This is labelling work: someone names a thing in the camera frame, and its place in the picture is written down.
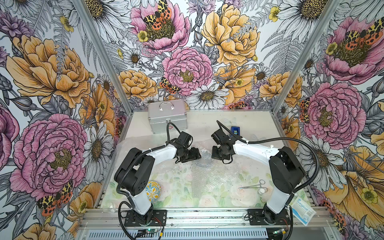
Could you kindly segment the clear bubble wrap sheet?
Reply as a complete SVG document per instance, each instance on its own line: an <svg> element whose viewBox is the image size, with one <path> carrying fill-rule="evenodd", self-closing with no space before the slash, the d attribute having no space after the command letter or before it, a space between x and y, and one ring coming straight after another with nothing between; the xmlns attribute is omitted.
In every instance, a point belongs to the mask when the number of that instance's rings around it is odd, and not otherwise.
<svg viewBox="0 0 384 240"><path fill-rule="evenodd" d="M197 142L196 148L208 150L209 141ZM259 189L239 189L265 180L265 194ZM241 208L262 207L273 186L269 168L251 158L235 155L229 164L214 160L210 168L197 166L197 160L156 164L150 181L162 186L156 208Z"/></svg>

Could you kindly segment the blue yellow patterned bowl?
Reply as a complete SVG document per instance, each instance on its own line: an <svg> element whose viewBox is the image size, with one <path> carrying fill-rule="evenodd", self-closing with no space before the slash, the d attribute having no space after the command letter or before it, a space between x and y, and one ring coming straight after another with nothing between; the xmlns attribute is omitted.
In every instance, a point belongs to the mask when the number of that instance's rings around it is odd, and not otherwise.
<svg viewBox="0 0 384 240"><path fill-rule="evenodd" d="M208 150L201 150L200 155L201 158L197 160L197 166L201 168L210 168L214 163L212 153Z"/></svg>

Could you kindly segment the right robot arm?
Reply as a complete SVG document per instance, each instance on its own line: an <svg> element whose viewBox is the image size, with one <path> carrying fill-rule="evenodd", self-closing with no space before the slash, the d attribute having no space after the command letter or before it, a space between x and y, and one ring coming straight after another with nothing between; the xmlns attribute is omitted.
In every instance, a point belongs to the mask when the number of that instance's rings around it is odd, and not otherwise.
<svg viewBox="0 0 384 240"><path fill-rule="evenodd" d="M297 187L305 176L305 170L289 147L280 149L265 147L262 143L279 141L281 138L250 142L237 135L226 135L219 129L211 135L216 145L212 158L220 161L232 160L234 155L251 158L270 167L274 184L271 196L259 214L264 222L274 225L293 199Z"/></svg>

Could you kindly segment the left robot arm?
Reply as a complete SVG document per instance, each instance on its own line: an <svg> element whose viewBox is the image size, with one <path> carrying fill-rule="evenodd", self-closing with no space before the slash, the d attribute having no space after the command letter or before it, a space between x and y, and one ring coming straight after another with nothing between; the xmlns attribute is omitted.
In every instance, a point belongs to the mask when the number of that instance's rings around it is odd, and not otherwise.
<svg viewBox="0 0 384 240"><path fill-rule="evenodd" d="M177 138L145 151L132 148L117 169L114 180L116 192L124 195L130 208L126 219L134 224L148 226L154 216L153 203L149 200L146 186L153 167L164 161L176 159L176 163L187 163L201 158L199 149L191 147L193 137L181 132Z"/></svg>

